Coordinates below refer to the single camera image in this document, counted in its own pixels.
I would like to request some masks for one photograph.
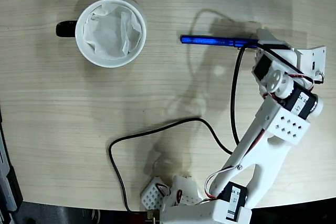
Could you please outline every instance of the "mug handle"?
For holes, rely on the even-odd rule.
[[[58,37],[75,37],[77,20],[62,21],[56,25],[56,35]]]

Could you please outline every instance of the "white object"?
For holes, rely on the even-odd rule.
[[[320,98],[318,95],[317,96],[317,103],[315,104],[315,108],[313,108],[313,111],[310,113],[311,116],[318,117],[322,109],[324,107],[324,101],[322,98]]]
[[[215,200],[194,206],[170,207],[160,214],[163,224],[247,224],[250,222],[252,211],[240,207],[237,221],[227,220],[229,202]]]
[[[285,99],[292,93],[294,87],[293,78],[280,70],[275,70],[267,79],[266,90],[275,93],[278,98]]]
[[[141,194],[141,203],[147,210],[160,210],[162,207],[164,196],[159,192],[157,184],[164,185],[160,177],[154,177]]]
[[[84,40],[98,57],[118,60],[138,46],[141,25],[135,13],[126,6],[103,3],[94,9],[84,25]]]
[[[128,8],[135,14],[141,26],[142,35],[141,35],[138,45],[126,56],[119,58],[119,59],[115,59],[115,60],[105,59],[106,57],[102,58],[98,56],[94,52],[93,47],[90,44],[88,44],[84,39],[84,26],[88,18],[92,15],[92,12],[94,10],[96,10],[98,7],[105,5],[105,4],[109,4],[109,5],[115,4],[115,5],[122,6],[124,8]],[[126,65],[127,63],[130,63],[141,52],[145,44],[145,41],[146,41],[146,20],[145,20],[143,11],[141,11],[140,6],[132,0],[100,0],[88,6],[79,16],[77,24],[76,24],[75,38],[76,38],[76,43],[77,43],[77,46],[80,52],[84,55],[85,58],[87,58],[92,63],[98,66],[101,66],[101,67],[106,67],[106,68],[120,67],[120,66]]]

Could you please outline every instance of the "wooden table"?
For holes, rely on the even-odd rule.
[[[89,63],[55,25],[96,0],[0,0],[0,103],[12,163],[26,201],[124,209],[108,160],[111,141],[201,115],[231,150],[229,94],[238,51],[186,46],[180,34],[249,36],[259,27],[297,47],[328,47],[323,114],[292,149],[259,206],[336,196],[336,0],[135,0],[148,38],[136,60],[118,69]],[[237,90],[240,137],[262,99],[243,60]],[[116,145],[130,208],[154,175],[192,175],[200,186],[228,156],[207,128],[190,123]],[[252,169],[236,178],[246,184]]]

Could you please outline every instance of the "blue pen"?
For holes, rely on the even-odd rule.
[[[198,35],[182,35],[180,39],[182,44],[214,45],[236,48],[240,48],[248,42],[258,42],[256,39],[220,38]]]

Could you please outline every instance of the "robotic arm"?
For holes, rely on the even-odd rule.
[[[326,48],[294,49],[263,29],[257,35],[271,50],[257,50],[252,70],[263,104],[223,168],[211,176],[217,175],[209,192],[205,188],[209,199],[203,199],[190,178],[176,176],[172,193],[162,200],[161,223],[249,223],[251,209],[272,186],[290,148],[307,132],[307,117],[321,113],[323,101],[312,90],[314,83],[324,81]],[[230,180],[251,165],[256,167],[246,197],[242,199],[244,189],[238,185],[226,190]]]

